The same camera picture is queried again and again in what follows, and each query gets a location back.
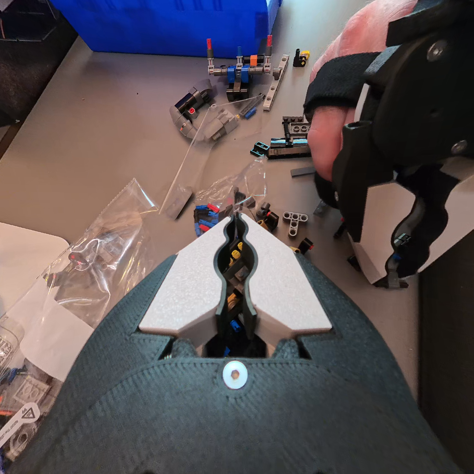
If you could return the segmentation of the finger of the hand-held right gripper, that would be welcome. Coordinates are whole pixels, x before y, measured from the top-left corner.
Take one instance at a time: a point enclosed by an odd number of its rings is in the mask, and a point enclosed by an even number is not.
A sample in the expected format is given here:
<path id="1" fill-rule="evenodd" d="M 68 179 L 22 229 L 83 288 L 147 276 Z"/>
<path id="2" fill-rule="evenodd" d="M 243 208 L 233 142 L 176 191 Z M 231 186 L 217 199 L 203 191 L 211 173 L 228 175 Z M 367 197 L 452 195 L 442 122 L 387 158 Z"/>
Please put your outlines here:
<path id="1" fill-rule="evenodd" d="M 394 253 L 393 234 L 414 202 L 415 195 L 395 181 L 368 188 L 361 237 L 353 241 L 353 250 L 371 284 L 395 271 L 392 264 L 386 268 Z"/>
<path id="2" fill-rule="evenodd" d="M 423 271 L 473 230 L 473 158 L 450 157 L 399 175 L 415 196 L 400 226 L 410 237 L 399 247 L 399 277 Z"/>

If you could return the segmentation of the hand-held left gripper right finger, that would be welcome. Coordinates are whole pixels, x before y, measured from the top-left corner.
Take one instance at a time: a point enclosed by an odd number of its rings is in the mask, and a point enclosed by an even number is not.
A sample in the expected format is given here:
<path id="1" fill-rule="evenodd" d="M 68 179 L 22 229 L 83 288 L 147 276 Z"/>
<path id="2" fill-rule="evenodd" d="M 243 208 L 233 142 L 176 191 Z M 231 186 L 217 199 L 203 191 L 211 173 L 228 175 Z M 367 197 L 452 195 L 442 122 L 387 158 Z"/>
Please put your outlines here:
<path id="1" fill-rule="evenodd" d="M 299 255 L 253 219 L 240 214 L 244 241 L 256 257 L 247 278 L 257 313 L 255 334 L 276 347 L 282 339 L 325 333 L 332 324 L 299 263 Z"/>

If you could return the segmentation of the clear bag mixed lego pieces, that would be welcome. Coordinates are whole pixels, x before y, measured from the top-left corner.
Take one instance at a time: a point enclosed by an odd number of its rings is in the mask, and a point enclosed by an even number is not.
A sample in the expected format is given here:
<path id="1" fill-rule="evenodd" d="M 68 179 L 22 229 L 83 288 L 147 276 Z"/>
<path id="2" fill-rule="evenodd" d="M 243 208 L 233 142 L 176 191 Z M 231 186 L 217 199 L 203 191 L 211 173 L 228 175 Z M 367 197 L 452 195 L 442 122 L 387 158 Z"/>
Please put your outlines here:
<path id="1" fill-rule="evenodd" d="M 50 412 L 62 383 L 22 354 L 25 331 L 1 318 L 0 326 L 0 454 L 1 473 L 24 451 Z"/>

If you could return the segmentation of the grey black lego axle connector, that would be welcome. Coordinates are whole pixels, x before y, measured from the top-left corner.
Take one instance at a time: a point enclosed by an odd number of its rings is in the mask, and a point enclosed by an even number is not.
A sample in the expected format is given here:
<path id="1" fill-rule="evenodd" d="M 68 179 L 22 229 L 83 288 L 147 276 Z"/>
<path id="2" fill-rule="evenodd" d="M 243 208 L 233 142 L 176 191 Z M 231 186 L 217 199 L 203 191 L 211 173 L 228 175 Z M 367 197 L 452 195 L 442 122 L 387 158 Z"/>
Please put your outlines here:
<path id="1" fill-rule="evenodd" d="M 372 285 L 377 288 L 385 289 L 406 289 L 409 287 L 409 284 L 405 280 L 400 279 L 396 272 L 388 273 Z"/>

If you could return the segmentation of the clear bag grey lego pieces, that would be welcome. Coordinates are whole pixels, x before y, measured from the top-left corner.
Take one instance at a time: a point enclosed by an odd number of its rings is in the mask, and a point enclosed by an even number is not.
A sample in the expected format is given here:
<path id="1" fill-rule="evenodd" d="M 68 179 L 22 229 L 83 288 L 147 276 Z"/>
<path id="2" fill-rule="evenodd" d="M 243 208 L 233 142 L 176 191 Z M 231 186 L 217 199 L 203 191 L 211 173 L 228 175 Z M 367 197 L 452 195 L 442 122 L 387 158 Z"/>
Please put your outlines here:
<path id="1" fill-rule="evenodd" d="M 92 328 L 158 264 L 155 203 L 133 179 L 44 271 L 49 294 Z"/>

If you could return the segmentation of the black lego assembly shiny bar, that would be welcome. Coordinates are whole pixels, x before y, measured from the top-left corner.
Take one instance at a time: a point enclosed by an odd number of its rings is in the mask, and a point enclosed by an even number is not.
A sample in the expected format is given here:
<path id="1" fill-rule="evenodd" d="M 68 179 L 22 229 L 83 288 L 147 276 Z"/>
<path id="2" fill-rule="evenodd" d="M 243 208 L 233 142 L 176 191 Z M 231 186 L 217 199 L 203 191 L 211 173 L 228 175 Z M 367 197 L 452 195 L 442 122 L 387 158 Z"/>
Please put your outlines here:
<path id="1" fill-rule="evenodd" d="M 266 152 L 268 159 L 285 159 L 293 157 L 310 157 L 308 144 L 309 122 L 304 116 L 282 117 L 283 137 L 272 138 Z"/>

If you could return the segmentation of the grey lego block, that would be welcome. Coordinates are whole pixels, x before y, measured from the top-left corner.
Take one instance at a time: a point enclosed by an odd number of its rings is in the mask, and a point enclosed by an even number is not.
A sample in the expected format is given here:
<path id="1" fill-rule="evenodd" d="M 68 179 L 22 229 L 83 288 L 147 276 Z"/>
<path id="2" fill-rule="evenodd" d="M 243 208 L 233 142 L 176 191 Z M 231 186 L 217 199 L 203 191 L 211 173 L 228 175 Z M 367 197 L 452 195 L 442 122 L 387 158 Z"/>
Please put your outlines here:
<path id="1" fill-rule="evenodd" d="M 214 140 L 229 134 L 239 125 L 239 118 L 227 109 L 221 109 L 216 117 L 205 127 L 207 140 Z"/>

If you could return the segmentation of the white rounded board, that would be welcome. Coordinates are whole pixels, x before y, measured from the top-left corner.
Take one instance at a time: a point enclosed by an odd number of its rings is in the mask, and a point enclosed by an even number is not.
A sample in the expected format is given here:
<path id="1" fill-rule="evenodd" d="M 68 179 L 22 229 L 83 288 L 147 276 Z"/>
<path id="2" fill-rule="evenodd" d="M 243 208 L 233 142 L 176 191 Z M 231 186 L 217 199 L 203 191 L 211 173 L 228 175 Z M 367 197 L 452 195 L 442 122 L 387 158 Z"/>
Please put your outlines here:
<path id="1" fill-rule="evenodd" d="M 69 246 L 61 237 L 0 224 L 1 316 Z"/>

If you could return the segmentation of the grey T-shaped lego beam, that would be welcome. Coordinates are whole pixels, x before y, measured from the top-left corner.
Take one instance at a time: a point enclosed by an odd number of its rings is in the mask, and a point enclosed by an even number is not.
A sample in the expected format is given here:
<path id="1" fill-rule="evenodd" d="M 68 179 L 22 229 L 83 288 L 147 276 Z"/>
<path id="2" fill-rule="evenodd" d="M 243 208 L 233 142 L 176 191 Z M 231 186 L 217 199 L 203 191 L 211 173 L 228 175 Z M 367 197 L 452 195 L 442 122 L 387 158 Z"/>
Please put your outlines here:
<path id="1" fill-rule="evenodd" d="M 283 220 L 289 224 L 288 236 L 294 238 L 297 236 L 299 224 L 308 222 L 307 214 L 286 211 L 282 216 Z"/>

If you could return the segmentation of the flat clear plastic bag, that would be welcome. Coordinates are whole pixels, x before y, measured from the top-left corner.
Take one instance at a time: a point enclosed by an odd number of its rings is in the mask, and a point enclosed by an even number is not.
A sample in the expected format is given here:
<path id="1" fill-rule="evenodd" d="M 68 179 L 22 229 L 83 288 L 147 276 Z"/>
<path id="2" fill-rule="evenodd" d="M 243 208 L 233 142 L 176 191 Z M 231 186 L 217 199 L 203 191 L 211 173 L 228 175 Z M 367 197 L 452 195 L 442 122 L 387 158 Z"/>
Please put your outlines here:
<path id="1" fill-rule="evenodd" d="M 163 205 L 174 186 L 192 187 L 193 195 L 189 199 L 191 201 L 198 192 L 213 181 L 236 171 L 239 164 L 245 163 L 253 142 L 258 139 L 262 130 L 264 98 L 265 95 L 260 93 L 250 99 L 220 105 L 213 104 L 208 108 L 164 198 L 160 214 L 167 217 L 163 212 Z M 205 127 L 221 109 L 227 109 L 238 116 L 240 110 L 250 104 L 258 106 L 256 114 L 250 119 L 239 119 L 239 125 L 232 132 L 216 141 L 205 138 Z"/>

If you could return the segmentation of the black lego chassis assembly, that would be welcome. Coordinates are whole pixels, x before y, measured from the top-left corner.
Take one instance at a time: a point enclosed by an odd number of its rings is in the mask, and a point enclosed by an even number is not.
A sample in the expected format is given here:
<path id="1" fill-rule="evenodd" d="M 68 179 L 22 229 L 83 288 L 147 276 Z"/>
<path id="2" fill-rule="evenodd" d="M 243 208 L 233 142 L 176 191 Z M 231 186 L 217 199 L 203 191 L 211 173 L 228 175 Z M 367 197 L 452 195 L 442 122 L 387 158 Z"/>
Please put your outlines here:
<path id="1" fill-rule="evenodd" d="M 243 215 L 232 216 L 224 225 L 225 242 L 214 258 L 214 269 L 222 284 L 215 315 L 217 336 L 210 342 L 215 356 L 228 356 L 232 346 L 247 354 L 247 346 L 255 336 L 257 310 L 250 297 L 250 278 L 258 258 L 247 240 L 248 231 Z"/>

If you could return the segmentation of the blue grey axle lego assembly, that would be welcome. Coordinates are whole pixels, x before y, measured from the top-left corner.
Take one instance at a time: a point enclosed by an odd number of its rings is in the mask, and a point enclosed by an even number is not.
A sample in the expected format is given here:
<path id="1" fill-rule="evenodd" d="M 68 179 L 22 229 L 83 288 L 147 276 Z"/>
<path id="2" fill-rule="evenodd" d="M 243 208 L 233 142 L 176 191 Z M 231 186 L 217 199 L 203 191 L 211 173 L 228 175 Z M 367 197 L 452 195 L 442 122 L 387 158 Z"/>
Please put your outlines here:
<path id="1" fill-rule="evenodd" d="M 237 47 L 236 63 L 230 66 L 217 67 L 214 64 L 214 51 L 211 39 L 207 39 L 208 74 L 211 76 L 225 76 L 228 81 L 226 94 L 229 102 L 248 99 L 250 83 L 253 76 L 270 74 L 272 71 L 272 35 L 266 38 L 265 52 L 263 55 L 245 56 L 242 47 Z"/>

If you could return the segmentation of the blue plastic bin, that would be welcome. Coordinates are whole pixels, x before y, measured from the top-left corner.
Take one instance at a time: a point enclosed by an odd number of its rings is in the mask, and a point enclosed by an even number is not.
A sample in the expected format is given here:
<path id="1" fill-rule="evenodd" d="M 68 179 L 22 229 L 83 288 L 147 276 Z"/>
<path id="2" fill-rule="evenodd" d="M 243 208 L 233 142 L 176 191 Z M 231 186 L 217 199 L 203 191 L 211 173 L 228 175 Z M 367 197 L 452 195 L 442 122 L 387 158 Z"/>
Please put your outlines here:
<path id="1" fill-rule="evenodd" d="M 215 57 L 264 51 L 278 0 L 53 0 L 96 52 Z"/>

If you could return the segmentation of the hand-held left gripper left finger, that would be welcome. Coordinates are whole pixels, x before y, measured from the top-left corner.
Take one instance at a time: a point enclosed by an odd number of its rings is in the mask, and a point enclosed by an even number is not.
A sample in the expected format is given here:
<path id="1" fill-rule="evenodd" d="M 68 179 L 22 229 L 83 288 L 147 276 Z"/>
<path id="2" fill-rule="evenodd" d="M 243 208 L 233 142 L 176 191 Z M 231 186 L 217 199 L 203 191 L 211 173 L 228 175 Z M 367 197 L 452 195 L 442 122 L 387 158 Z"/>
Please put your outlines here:
<path id="1" fill-rule="evenodd" d="M 139 329 L 147 334 L 189 339 L 201 347 L 217 334 L 216 311 L 224 294 L 216 256 L 228 242 L 224 218 L 180 250 L 154 296 Z"/>

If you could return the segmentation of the person's right hand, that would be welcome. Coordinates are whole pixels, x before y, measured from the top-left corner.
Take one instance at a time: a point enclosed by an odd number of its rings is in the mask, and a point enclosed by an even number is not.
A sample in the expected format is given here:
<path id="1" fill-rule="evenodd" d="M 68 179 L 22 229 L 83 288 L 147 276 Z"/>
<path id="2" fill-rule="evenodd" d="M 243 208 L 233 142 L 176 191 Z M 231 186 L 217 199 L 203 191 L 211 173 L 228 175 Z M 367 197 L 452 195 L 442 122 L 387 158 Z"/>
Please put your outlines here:
<path id="1" fill-rule="evenodd" d="M 416 0 L 376 0 L 354 14 L 314 64 L 310 81 L 323 65 L 339 56 L 382 51 L 388 24 L 411 13 Z M 313 114 L 308 143 L 316 172 L 332 181 L 334 160 L 342 148 L 342 129 L 354 121 L 355 108 L 320 106 Z"/>

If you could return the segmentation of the long light grey lego beam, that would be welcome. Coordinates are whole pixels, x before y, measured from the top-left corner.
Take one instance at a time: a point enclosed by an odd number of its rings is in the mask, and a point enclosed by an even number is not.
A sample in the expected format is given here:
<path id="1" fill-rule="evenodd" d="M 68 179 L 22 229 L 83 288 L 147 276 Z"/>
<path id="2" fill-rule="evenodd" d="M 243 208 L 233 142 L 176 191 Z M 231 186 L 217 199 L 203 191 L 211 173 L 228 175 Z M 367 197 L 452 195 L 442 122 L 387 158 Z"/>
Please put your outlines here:
<path id="1" fill-rule="evenodd" d="M 265 95 L 263 103 L 263 111 L 265 112 L 269 112 L 273 106 L 276 94 L 280 87 L 281 80 L 283 79 L 285 71 L 287 69 L 288 62 L 289 55 L 282 55 L 280 63 L 272 71 L 272 82 L 270 84 L 268 92 Z"/>

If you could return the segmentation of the curved grey black lego assembly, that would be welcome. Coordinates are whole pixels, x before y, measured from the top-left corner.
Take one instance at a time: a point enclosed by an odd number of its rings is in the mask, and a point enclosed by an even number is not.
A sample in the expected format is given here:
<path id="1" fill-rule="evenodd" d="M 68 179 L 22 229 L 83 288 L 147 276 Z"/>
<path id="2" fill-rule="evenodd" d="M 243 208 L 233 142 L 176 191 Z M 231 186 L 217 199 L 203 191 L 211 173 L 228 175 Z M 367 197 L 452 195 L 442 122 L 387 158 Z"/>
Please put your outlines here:
<path id="1" fill-rule="evenodd" d="M 201 80 L 191 87 L 177 103 L 170 106 L 170 116 L 175 127 L 187 139 L 194 139 L 198 129 L 193 121 L 199 110 L 212 99 L 212 85 L 209 79 Z"/>

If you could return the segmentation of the crumpled bag of lego pins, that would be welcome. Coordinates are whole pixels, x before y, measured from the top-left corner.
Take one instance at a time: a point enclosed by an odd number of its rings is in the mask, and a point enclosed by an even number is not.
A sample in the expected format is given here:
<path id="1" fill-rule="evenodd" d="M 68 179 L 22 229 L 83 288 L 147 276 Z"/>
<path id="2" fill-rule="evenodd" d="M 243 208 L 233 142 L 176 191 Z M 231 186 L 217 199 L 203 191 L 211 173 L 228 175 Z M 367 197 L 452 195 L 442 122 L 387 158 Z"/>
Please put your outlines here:
<path id="1" fill-rule="evenodd" d="M 256 159 L 235 175 L 223 177 L 194 199 L 194 228 L 199 237 L 236 212 L 257 217 L 267 194 L 266 159 Z"/>

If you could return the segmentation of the grey curved lego panel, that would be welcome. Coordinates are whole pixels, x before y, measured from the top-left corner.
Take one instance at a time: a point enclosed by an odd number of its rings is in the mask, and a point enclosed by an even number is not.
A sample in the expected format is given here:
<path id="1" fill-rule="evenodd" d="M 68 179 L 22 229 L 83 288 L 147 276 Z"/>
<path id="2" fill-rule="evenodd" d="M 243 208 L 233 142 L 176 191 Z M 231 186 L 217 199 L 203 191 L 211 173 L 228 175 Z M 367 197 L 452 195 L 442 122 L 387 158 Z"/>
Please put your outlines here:
<path id="1" fill-rule="evenodd" d="M 190 186 L 176 185 L 171 189 L 163 205 L 164 214 L 172 220 L 177 219 L 189 199 L 193 195 L 193 188 Z"/>

